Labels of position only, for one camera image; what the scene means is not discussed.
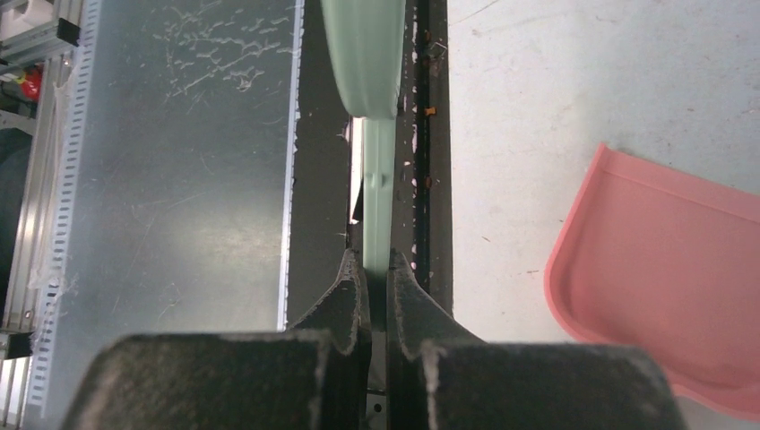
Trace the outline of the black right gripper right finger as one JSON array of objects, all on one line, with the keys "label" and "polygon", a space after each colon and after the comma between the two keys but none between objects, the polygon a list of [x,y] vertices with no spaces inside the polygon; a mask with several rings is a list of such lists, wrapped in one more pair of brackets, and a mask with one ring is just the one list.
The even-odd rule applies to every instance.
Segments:
[{"label": "black right gripper right finger", "polygon": [[683,429],[664,373],[641,349],[488,343],[415,280],[399,252],[387,274],[392,429]]}]

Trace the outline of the green hand brush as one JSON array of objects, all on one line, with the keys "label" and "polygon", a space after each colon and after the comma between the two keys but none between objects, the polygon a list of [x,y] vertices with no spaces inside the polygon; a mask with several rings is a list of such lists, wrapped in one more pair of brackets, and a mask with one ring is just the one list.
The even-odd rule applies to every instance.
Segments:
[{"label": "green hand brush", "polygon": [[406,4],[324,1],[334,78],[346,111],[364,121],[363,263],[374,279],[390,264],[396,118]]}]

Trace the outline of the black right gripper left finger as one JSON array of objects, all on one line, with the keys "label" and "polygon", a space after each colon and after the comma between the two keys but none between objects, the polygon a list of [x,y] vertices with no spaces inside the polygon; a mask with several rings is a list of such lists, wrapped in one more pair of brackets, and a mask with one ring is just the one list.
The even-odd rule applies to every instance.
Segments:
[{"label": "black right gripper left finger", "polygon": [[93,360],[65,429],[358,429],[363,270],[282,332],[134,335]]}]

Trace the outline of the pink dustpan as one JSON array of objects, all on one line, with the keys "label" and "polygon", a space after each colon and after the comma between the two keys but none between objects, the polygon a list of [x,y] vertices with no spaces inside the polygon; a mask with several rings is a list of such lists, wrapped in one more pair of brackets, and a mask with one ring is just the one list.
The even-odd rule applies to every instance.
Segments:
[{"label": "pink dustpan", "polygon": [[759,418],[759,198],[596,150],[544,271],[575,340],[644,349],[673,392]]}]

